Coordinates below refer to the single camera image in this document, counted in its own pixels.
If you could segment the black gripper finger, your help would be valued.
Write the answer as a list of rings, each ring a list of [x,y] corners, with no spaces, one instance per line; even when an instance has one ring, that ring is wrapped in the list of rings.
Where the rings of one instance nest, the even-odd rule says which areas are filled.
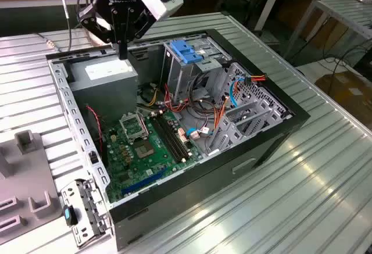
[[[124,37],[121,43],[121,58],[127,59],[128,43],[140,39],[154,24],[154,16],[146,9],[129,8],[124,23]]]
[[[121,6],[120,0],[91,0],[78,13],[82,26],[104,43],[111,43],[119,59],[122,59]]]

